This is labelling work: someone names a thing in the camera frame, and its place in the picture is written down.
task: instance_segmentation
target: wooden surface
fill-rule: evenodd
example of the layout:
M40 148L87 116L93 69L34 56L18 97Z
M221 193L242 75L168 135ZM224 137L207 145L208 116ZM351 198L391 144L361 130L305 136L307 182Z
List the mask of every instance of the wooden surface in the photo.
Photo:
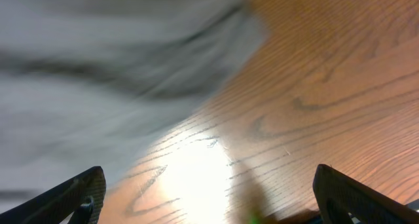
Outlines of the wooden surface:
M316 211L319 163L419 198L419 0L251 2L266 45L150 148L101 223L239 223L256 203L278 219Z

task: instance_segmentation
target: wood grain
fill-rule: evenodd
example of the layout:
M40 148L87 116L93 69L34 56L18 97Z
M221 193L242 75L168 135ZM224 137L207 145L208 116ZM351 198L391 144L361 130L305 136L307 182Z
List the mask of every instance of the wood grain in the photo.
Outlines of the wood grain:
M316 211L319 163L403 204L419 198L419 0L251 3L271 31L266 45L150 148L101 223Z

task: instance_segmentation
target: blurry gray fabric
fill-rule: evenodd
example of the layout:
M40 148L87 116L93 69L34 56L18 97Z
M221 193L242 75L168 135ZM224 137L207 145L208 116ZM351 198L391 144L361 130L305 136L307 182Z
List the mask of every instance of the blurry gray fabric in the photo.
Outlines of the blurry gray fabric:
M245 0L0 0L0 190L115 185L263 37Z

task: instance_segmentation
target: brown wood tabletop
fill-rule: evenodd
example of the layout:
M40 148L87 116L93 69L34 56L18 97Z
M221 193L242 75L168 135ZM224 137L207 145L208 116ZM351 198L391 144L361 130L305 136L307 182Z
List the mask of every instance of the brown wood tabletop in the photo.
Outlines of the brown wood tabletop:
M419 0L251 0L270 38L153 145L106 223L246 223L317 210L319 163L419 198Z

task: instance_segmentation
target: wooden table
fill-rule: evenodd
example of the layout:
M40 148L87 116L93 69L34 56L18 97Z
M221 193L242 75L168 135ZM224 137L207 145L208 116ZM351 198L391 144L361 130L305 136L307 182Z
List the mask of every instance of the wooden table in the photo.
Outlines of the wooden table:
M319 163L403 204L419 198L419 0L251 2L266 45L150 148L101 223L316 211Z

